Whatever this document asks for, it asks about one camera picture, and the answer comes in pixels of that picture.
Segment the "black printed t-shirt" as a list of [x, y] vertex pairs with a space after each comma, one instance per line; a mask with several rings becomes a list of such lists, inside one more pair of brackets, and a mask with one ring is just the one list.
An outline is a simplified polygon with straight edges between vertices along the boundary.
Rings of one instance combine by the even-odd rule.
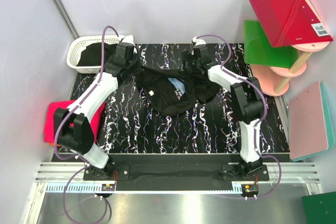
[[153, 69], [130, 60], [117, 75], [124, 81], [135, 77], [135, 85], [149, 100], [151, 107], [163, 116], [176, 116], [192, 109], [196, 103], [208, 103], [220, 90], [209, 80], [203, 67], [184, 63], [183, 69]]

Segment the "pink wooden tiered shelf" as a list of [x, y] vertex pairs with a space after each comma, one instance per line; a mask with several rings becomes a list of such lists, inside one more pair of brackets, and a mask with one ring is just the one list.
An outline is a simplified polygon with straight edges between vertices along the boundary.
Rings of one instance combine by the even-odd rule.
[[329, 43], [330, 42], [319, 42], [292, 46], [298, 51], [298, 59], [291, 68], [269, 67], [255, 64], [249, 65], [253, 75], [259, 79], [263, 93], [269, 96], [280, 96], [289, 89], [289, 81], [292, 78], [298, 77], [304, 73], [307, 68], [308, 58], [314, 52], [323, 50]]

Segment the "black shirt in basket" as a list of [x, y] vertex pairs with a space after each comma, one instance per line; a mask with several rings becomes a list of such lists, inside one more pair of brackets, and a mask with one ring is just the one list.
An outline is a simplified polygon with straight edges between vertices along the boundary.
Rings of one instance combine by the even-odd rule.
[[[104, 43], [104, 63], [115, 54], [117, 45]], [[88, 45], [80, 54], [78, 67], [100, 67], [101, 66], [101, 43]]]

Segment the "green plastic sheet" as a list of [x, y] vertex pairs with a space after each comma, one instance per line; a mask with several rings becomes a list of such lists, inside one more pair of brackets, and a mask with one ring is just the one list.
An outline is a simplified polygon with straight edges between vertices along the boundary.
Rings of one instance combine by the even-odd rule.
[[244, 61], [269, 67], [291, 68], [298, 59], [298, 51], [292, 46], [272, 47], [260, 22], [244, 21]]

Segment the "red plastic folder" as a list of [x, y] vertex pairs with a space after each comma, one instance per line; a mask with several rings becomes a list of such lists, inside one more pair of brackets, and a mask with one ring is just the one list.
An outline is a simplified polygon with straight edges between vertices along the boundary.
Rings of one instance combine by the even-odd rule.
[[272, 47], [331, 42], [332, 36], [306, 0], [249, 0]]

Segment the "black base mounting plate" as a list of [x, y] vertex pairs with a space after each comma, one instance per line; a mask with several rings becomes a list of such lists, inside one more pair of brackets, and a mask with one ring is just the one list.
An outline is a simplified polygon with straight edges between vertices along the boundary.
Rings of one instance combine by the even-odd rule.
[[111, 154], [108, 172], [89, 168], [84, 180], [117, 180], [117, 191], [212, 191], [228, 193], [233, 182], [267, 182], [267, 166], [245, 165], [238, 154]]

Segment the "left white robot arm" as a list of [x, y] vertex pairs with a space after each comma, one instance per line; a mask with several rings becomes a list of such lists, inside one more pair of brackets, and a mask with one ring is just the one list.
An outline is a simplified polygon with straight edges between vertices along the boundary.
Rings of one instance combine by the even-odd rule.
[[79, 155], [97, 169], [107, 169], [107, 153], [94, 142], [91, 121], [106, 98], [118, 89], [139, 63], [135, 45], [122, 41], [90, 87], [67, 108], [54, 112], [54, 143]]

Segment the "aluminium rail frame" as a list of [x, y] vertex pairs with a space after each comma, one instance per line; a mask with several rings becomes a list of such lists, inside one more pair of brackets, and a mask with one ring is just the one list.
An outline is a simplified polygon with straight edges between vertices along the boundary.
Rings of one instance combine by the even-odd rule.
[[117, 180], [84, 180], [80, 162], [43, 162], [24, 223], [305, 223], [303, 196], [322, 193], [312, 163], [266, 162], [269, 181], [212, 191], [117, 191]]

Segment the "white plastic laundry basket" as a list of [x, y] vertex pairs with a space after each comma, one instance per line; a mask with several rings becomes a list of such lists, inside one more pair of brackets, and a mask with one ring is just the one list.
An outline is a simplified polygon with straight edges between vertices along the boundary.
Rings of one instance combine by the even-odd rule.
[[[125, 36], [120, 35], [106, 35], [104, 38], [104, 43], [106, 44], [118, 44]], [[98, 73], [101, 69], [100, 67], [78, 67], [77, 63], [80, 59], [80, 54], [85, 48], [93, 43], [101, 43], [102, 36], [85, 36], [80, 37], [72, 42], [67, 53], [67, 65], [75, 69], [79, 73]]]

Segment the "dark green board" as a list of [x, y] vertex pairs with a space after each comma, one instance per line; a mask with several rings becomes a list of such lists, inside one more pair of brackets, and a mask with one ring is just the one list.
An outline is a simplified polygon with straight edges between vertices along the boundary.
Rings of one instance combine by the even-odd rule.
[[307, 223], [336, 224], [335, 192], [302, 197]]

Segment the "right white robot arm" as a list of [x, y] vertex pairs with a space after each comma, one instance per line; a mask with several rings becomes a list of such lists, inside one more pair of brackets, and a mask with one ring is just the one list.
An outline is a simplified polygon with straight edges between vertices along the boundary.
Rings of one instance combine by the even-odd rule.
[[182, 52], [182, 69], [200, 73], [206, 80], [228, 90], [234, 116], [239, 121], [241, 161], [233, 167], [231, 177], [251, 178], [261, 170], [260, 125], [266, 117], [267, 106], [257, 78], [246, 78], [220, 65], [208, 53], [206, 45], [196, 45]]

